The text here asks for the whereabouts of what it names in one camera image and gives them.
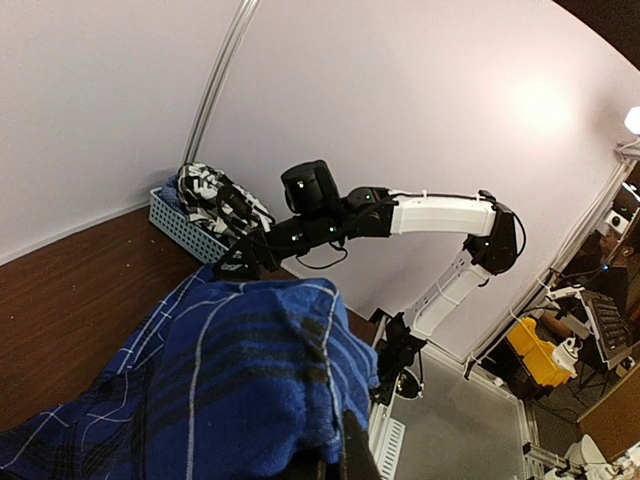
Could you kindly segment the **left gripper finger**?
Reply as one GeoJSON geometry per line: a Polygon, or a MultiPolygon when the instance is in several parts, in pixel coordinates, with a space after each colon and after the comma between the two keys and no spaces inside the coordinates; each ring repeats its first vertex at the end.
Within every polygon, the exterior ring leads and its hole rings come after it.
{"type": "Polygon", "coordinates": [[[381,476],[369,449],[367,431],[352,411],[343,415],[343,442],[339,460],[339,478],[343,480],[380,480],[381,476]]]}

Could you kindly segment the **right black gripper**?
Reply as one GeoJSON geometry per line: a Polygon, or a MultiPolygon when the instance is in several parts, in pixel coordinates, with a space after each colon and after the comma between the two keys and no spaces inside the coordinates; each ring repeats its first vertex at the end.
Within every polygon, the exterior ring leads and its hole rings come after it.
{"type": "Polygon", "coordinates": [[[259,280],[263,273],[274,272],[284,259],[302,257],[313,248],[329,244],[342,256],[333,264],[344,261],[346,234],[341,223],[331,215],[297,215],[276,223],[268,231],[257,231],[257,240],[242,238],[233,244],[215,263],[218,280],[259,280]]]}

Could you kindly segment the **blue plaid long sleeve shirt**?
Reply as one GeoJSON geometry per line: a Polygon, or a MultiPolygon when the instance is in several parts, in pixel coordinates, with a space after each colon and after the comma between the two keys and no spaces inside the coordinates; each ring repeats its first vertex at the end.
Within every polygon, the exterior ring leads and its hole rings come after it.
{"type": "Polygon", "coordinates": [[[322,278],[201,268],[77,399],[1,434],[5,479],[340,479],[343,415],[368,434],[375,351],[322,278]]]}

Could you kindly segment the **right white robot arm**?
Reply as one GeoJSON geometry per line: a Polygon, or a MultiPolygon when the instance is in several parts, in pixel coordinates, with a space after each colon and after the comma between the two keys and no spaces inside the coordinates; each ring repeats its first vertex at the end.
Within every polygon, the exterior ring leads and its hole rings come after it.
{"type": "Polygon", "coordinates": [[[486,191],[360,186],[342,194],[323,160],[295,165],[280,180],[290,217],[241,235],[216,274],[254,280],[295,264],[305,277],[336,283],[351,307],[380,294],[419,338],[510,270],[525,245],[517,214],[486,191]]]}

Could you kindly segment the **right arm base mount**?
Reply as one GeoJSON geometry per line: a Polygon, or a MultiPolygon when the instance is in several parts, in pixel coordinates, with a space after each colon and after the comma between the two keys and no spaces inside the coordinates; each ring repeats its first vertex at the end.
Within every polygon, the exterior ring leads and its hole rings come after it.
{"type": "Polygon", "coordinates": [[[389,406],[396,395],[396,382],[403,369],[420,373],[424,380],[421,357],[426,340],[412,335],[404,322],[404,314],[391,316],[377,308],[369,322],[377,327],[373,347],[377,353],[377,376],[379,385],[370,394],[371,401],[389,406]]]}

